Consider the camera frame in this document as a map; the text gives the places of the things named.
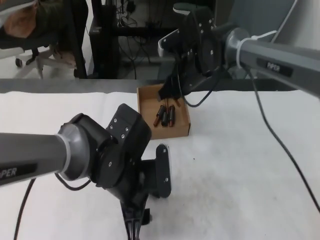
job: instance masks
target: black plastic bracket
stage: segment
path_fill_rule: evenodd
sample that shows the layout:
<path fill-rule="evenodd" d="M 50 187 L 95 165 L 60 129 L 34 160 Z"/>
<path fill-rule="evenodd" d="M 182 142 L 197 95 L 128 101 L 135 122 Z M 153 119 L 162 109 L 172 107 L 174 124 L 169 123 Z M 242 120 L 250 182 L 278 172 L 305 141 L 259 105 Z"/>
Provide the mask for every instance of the black plastic bracket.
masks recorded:
<path fill-rule="evenodd" d="M 126 207 L 121 203 L 121 210 L 128 240 L 139 240 L 141 226 L 148 225 L 152 220 L 150 209 L 145 209 L 147 199 L 148 197 L 145 198 L 140 209 Z"/>

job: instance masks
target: piper logo label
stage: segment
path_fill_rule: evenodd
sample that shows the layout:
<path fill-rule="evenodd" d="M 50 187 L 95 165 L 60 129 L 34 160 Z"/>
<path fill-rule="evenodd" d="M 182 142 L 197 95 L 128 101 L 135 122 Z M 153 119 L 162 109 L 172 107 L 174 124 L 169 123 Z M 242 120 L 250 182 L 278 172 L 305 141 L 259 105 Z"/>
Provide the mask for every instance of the piper logo label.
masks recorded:
<path fill-rule="evenodd" d="M 1 167 L 0 181 L 35 173 L 37 168 L 38 165 L 36 163 Z"/>
<path fill-rule="evenodd" d="M 16 167 L 2 169 L 0 171 L 0 180 L 1 179 L 8 179 L 8 178 L 11 178 L 11 177 L 15 177 L 16 173 L 17 173 L 17 168 Z"/>

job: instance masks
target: chair base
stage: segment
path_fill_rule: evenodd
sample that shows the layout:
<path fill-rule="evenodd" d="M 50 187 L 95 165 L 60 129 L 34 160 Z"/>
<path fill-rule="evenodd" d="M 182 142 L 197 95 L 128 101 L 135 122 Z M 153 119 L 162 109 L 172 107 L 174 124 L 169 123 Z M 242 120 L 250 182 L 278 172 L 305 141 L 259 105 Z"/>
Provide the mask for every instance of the chair base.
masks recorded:
<path fill-rule="evenodd" d="M 75 66 L 68 64 L 64 61 L 51 59 L 50 57 L 53 55 L 53 49 L 48 49 L 43 52 L 39 52 L 37 55 L 29 54 L 29 55 L 18 55 L 16 56 L 17 60 L 21 60 L 25 62 L 25 66 L 19 70 L 19 72 L 13 77 L 14 79 L 23 79 L 25 78 L 33 69 L 37 69 L 39 77 L 41 79 L 43 76 L 43 68 L 44 66 L 50 66 L 52 68 L 57 69 L 75 69 Z"/>

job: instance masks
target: white cable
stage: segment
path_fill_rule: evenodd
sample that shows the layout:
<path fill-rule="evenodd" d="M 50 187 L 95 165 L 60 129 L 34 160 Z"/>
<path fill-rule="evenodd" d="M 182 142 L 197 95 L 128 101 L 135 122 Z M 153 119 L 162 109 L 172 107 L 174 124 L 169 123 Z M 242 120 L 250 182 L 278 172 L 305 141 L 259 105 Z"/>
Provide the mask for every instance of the white cable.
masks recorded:
<path fill-rule="evenodd" d="M 247 41 L 247 40 L 253 40 L 253 41 L 256 41 L 258 39 L 261 39 L 261 38 L 264 38 L 264 37 L 267 37 L 269 35 L 272 35 L 272 34 L 275 34 L 277 31 L 274 30 L 274 31 L 270 31 L 270 32 L 267 32 L 265 34 L 262 34 L 260 36 L 255 36 L 253 35 L 252 37 L 247 37 L 247 38 L 244 38 L 242 39 L 238 45 L 236 46 L 236 57 L 235 57 L 235 61 L 236 61 L 236 65 L 238 66 L 239 69 L 242 69 L 242 66 L 240 64 L 240 50 L 241 50 L 241 47 L 242 45 Z"/>

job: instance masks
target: black cable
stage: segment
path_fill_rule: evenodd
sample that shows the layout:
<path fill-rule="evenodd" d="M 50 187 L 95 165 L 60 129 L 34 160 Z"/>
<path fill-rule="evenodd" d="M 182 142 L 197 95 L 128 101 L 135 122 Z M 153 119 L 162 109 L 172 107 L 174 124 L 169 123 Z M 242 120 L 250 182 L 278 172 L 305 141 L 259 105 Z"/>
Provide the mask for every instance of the black cable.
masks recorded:
<path fill-rule="evenodd" d="M 134 79 L 137 79 L 136 64 L 135 64 L 135 60 L 133 59 L 134 55 L 132 54 L 132 50 L 131 50 L 131 47 L 130 47 L 130 43 L 129 43 L 129 38 L 128 37 L 126 37 L 126 42 L 128 43 L 128 48 L 129 48 L 131 59 L 132 59 L 132 64 L 133 64 L 133 69 L 134 69 Z"/>
<path fill-rule="evenodd" d="M 253 85 L 253 90 L 254 90 L 254 93 L 255 93 L 255 97 L 256 97 L 256 101 L 258 103 L 258 106 L 259 106 L 259 109 L 260 109 L 260 112 L 261 112 L 261 115 L 262 115 L 262 118 L 263 118 L 263 121 L 266 125 L 266 127 L 269 129 L 270 133 L 274 136 L 274 138 L 277 140 L 277 142 L 280 144 L 280 146 L 283 148 L 283 150 L 285 151 L 285 153 L 288 155 L 288 157 L 290 158 L 290 160 L 292 161 L 293 165 L 295 166 L 296 170 L 298 171 L 307 191 L 309 192 L 310 194 L 310 197 L 312 198 L 312 201 L 316 207 L 316 209 L 318 210 L 318 212 L 320 213 L 320 206 L 317 202 L 317 199 L 314 195 L 314 193 L 312 192 L 309 184 L 308 184 L 308 181 L 307 179 L 305 178 L 303 172 L 301 171 L 297 161 L 295 160 L 295 158 L 292 156 L 291 152 L 288 150 L 288 148 L 286 147 L 286 145 L 282 142 L 282 140 L 278 137 L 278 135 L 275 133 L 275 131 L 272 129 L 272 127 L 270 126 L 267 118 L 266 118 L 266 115 L 265 115 L 265 111 L 264 111 L 264 108 L 262 106 L 262 103 L 261 103 L 261 100 L 260 100 L 260 96 L 259 96 L 259 93 L 258 93 L 258 90 L 257 90 L 257 86 L 256 86 L 256 83 L 255 83 L 255 78 L 254 76 L 252 75 L 251 71 L 244 68 L 244 70 L 246 71 L 246 73 L 249 75 L 249 77 L 251 78 L 251 81 L 252 81 L 252 85 Z"/>
<path fill-rule="evenodd" d="M 35 183 L 35 180 L 36 180 L 35 178 L 34 178 L 34 179 L 31 179 L 31 181 L 30 181 L 29 184 L 28 184 L 28 187 L 26 188 L 26 191 L 25 191 L 25 194 L 24 194 L 24 197 L 23 197 L 21 206 L 20 206 L 18 218 L 17 218 L 17 220 L 16 220 L 16 225 L 15 225 L 15 231 L 14 231 L 13 240 L 17 240 L 17 238 L 18 238 L 18 233 L 19 233 L 19 227 L 20 227 L 20 223 L 21 223 L 22 214 L 23 214 L 23 212 L 24 212 L 25 205 L 26 205 L 26 202 L 27 202 L 29 193 L 30 193 L 30 191 L 31 191 L 32 186 L 33 186 L 34 183 Z"/>
<path fill-rule="evenodd" d="M 214 85 L 212 86 L 212 88 L 208 91 L 208 93 L 201 99 L 200 102 L 198 102 L 197 104 L 191 104 L 190 102 L 188 102 L 188 100 L 186 99 L 186 97 L 183 95 L 182 93 L 182 89 L 181 89 L 181 85 L 180 85 L 180 77 L 179 77 L 179 69 L 178 66 L 176 66 L 176 70 L 177 70 L 177 78 L 178 78 L 178 85 L 179 85 L 179 91 L 180 91 L 180 95 L 183 98 L 184 102 L 191 108 L 197 108 L 199 107 L 208 97 L 209 95 L 215 90 L 215 88 L 217 87 L 218 83 L 220 82 L 220 78 L 218 78 L 216 80 L 216 82 L 214 83 Z"/>
<path fill-rule="evenodd" d="M 168 0 L 165 0 L 164 7 L 163 7 L 163 11 L 162 11 L 162 16 L 161 16 L 161 21 L 160 21 L 160 27 L 162 26 L 162 22 L 163 22 L 163 19 L 164 19 L 164 16 L 165 16 L 165 12 L 166 12 L 166 8 L 167 8 L 167 3 L 168 3 Z"/>
<path fill-rule="evenodd" d="M 157 3 L 157 5 L 156 5 L 156 11 L 155 11 L 154 21 L 153 21 L 154 23 L 155 23 L 156 20 L 157 20 L 159 5 L 160 5 L 160 0 L 158 0 L 158 3 Z"/>
<path fill-rule="evenodd" d="M 73 186 L 69 186 L 63 179 L 62 177 L 59 176 L 59 174 L 55 173 L 56 178 L 60 181 L 60 183 L 62 183 L 67 189 L 71 190 L 71 191 L 79 191 L 81 189 L 84 189 L 86 186 L 89 185 L 89 183 L 91 183 L 90 180 L 88 180 L 85 184 L 81 185 L 81 186 L 77 186 L 77 187 L 73 187 Z"/>
<path fill-rule="evenodd" d="M 86 33 L 88 34 L 88 36 L 90 36 L 90 35 L 89 35 L 89 32 L 88 32 L 87 26 L 85 26 L 85 30 L 86 30 Z"/>

